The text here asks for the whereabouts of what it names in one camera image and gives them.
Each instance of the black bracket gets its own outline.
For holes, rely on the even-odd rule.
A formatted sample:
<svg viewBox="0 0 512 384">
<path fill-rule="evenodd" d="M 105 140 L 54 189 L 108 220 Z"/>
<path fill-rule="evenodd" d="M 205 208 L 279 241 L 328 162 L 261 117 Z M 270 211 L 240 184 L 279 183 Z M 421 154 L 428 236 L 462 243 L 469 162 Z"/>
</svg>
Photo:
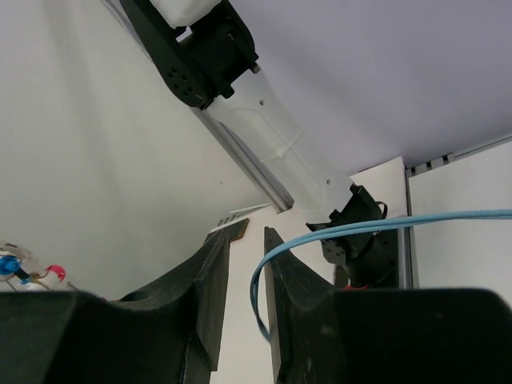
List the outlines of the black bracket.
<svg viewBox="0 0 512 384">
<path fill-rule="evenodd" d="M 265 252 L 282 244 L 265 230 Z M 512 313 L 486 290 L 340 290 L 290 251 L 265 267 L 276 384 L 508 383 Z"/>
<path fill-rule="evenodd" d="M 0 294 L 2 382 L 208 384 L 220 352 L 229 249 L 228 233 L 219 231 L 119 302 L 85 292 Z"/>
<path fill-rule="evenodd" d="M 382 218 L 381 209 L 363 186 L 352 186 L 350 190 L 352 198 L 342 212 L 335 210 L 329 216 L 330 222 L 308 223 L 308 228 L 316 231 Z M 344 269 L 352 286 L 398 287 L 396 230 L 322 240 L 322 252 L 328 262 Z"/>
<path fill-rule="evenodd" d="M 150 0 L 121 0 L 121 5 L 164 82 L 188 106 L 204 110 L 219 95 L 229 98 L 231 83 L 256 71 L 254 40 L 227 0 L 180 41 L 186 28 L 171 28 Z"/>
</svg>

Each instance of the cable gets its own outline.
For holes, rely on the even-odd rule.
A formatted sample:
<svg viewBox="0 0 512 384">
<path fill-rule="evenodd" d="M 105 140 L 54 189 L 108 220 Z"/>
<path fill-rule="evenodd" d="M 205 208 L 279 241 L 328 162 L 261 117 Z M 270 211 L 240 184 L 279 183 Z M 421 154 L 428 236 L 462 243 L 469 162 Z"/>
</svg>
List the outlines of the cable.
<svg viewBox="0 0 512 384">
<path fill-rule="evenodd" d="M 372 220 L 368 222 L 357 222 L 355 224 L 347 224 L 344 226 L 337 226 L 318 230 L 311 234 L 299 236 L 289 242 L 285 242 L 275 247 L 271 252 L 266 254 L 260 261 L 252 279 L 250 280 L 250 302 L 253 308 L 254 315 L 258 327 L 262 332 L 263 337 L 269 341 L 270 333 L 266 328 L 263 320 L 259 315 L 258 309 L 258 288 L 259 277 L 263 267 L 274 257 L 278 256 L 281 252 L 295 248 L 308 242 L 316 240 L 323 240 L 327 238 L 338 238 L 341 236 L 348 236 L 351 234 L 363 234 L 367 232 L 378 232 L 380 230 L 395 230 L 397 228 L 404 228 L 408 226 L 427 224 L 431 222 L 442 222 L 447 220 L 458 219 L 512 219 L 512 210 L 476 210 L 476 211 L 463 211 L 463 212 L 446 212 L 441 214 L 424 214 L 421 216 L 411 216 L 408 218 L 389 218 L 385 220 Z"/>
<path fill-rule="evenodd" d="M 10 282 L 9 280 L 6 280 L 6 283 L 9 284 L 9 286 L 13 289 L 13 290 L 16 290 L 16 288 L 14 288 L 12 282 Z"/>
<path fill-rule="evenodd" d="M 382 216 L 381 218 L 387 218 L 387 210 L 388 206 L 384 202 L 376 202 L 378 206 L 382 206 Z"/>
</svg>

